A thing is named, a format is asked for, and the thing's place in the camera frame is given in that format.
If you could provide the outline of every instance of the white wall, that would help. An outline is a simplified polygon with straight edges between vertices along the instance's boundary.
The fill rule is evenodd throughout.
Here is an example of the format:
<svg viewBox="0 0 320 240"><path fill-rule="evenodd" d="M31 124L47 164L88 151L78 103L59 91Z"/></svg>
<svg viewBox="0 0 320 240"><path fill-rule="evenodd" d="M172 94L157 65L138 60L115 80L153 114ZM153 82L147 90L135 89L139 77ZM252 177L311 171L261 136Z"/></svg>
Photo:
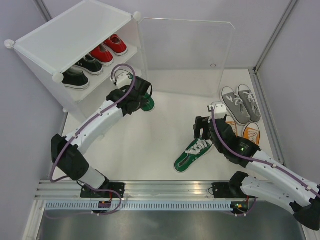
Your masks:
<svg viewBox="0 0 320 240"><path fill-rule="evenodd" d="M262 65L289 167L320 183L320 1L299 1Z"/></svg>
<svg viewBox="0 0 320 240"><path fill-rule="evenodd" d="M63 119L61 106L6 39L17 40L45 21L32 0L0 6L0 238L21 239L40 179L51 164L51 137Z"/></svg>
<svg viewBox="0 0 320 240"><path fill-rule="evenodd" d="M81 0L43 0L53 17ZM145 18L231 22L236 33L227 67L256 65L290 0L100 0Z"/></svg>

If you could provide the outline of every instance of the orange sneaker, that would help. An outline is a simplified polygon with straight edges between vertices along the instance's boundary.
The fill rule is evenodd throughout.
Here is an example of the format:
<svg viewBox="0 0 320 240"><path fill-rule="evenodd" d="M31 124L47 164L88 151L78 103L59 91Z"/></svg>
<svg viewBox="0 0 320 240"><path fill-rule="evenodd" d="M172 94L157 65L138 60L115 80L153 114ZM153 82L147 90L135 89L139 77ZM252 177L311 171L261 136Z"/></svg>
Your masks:
<svg viewBox="0 0 320 240"><path fill-rule="evenodd" d="M236 121L234 120L234 118L232 116L227 115L225 123L229 124L232 127L232 130L233 130L235 136L238 137L237 124L236 124Z"/></svg>
<svg viewBox="0 0 320 240"><path fill-rule="evenodd" d="M243 138L250 140L256 145L260 142L260 129L259 126L253 122L245 126L243 130Z"/></svg>

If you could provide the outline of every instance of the transparent panel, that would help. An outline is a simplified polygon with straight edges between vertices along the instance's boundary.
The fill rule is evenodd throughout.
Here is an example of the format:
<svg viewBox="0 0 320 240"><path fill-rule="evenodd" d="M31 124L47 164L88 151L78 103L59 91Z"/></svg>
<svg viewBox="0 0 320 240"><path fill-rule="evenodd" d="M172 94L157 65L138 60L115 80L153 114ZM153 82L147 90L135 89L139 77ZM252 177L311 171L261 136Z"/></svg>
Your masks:
<svg viewBox="0 0 320 240"><path fill-rule="evenodd" d="M140 31L154 90L214 96L234 30L229 22L144 18Z"/></svg>

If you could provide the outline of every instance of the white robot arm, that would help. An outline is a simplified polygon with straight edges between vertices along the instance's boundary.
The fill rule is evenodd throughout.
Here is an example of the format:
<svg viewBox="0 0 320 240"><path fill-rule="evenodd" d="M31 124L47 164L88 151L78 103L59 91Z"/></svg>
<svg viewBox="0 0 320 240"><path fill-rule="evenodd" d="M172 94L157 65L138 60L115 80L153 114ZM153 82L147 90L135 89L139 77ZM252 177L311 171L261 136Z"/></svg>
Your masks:
<svg viewBox="0 0 320 240"><path fill-rule="evenodd" d="M56 134L51 139L52 162L72 180L94 189L107 188L109 180L89 165L84 154L97 137L109 131L125 115L131 115L148 102L145 95L152 88L151 84L138 76L132 81L130 73L118 76L114 81L118 89L106 97L106 101L88 120L65 137Z"/></svg>
<svg viewBox="0 0 320 240"><path fill-rule="evenodd" d="M236 136L226 123L227 109L222 102L213 103L208 108L212 115L210 118L196 118L195 135L201 126L205 126L202 123L207 122L207 128L203 129L204 138L212 140L221 154L230 162L271 181L266 183L238 171L228 183L230 191L235 196L241 193L278 205L304 226L318 231L320 186L276 162L253 142Z"/></svg>

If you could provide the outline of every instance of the black and white sneaker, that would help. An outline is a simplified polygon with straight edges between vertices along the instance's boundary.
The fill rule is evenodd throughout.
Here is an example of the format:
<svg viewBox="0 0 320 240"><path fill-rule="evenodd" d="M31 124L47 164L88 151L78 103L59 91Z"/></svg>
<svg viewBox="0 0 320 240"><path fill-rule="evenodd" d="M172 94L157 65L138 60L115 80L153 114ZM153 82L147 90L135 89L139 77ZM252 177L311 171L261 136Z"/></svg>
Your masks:
<svg viewBox="0 0 320 240"><path fill-rule="evenodd" d="M70 67L63 73L63 85L67 88L85 90L89 87L89 80L83 71Z"/></svg>
<svg viewBox="0 0 320 240"><path fill-rule="evenodd" d="M104 71L104 68L102 67L101 63L99 63L95 58L91 57L90 55L84 56L84 58L78 61L74 65L74 67L83 69L91 75L97 76L102 74Z"/></svg>

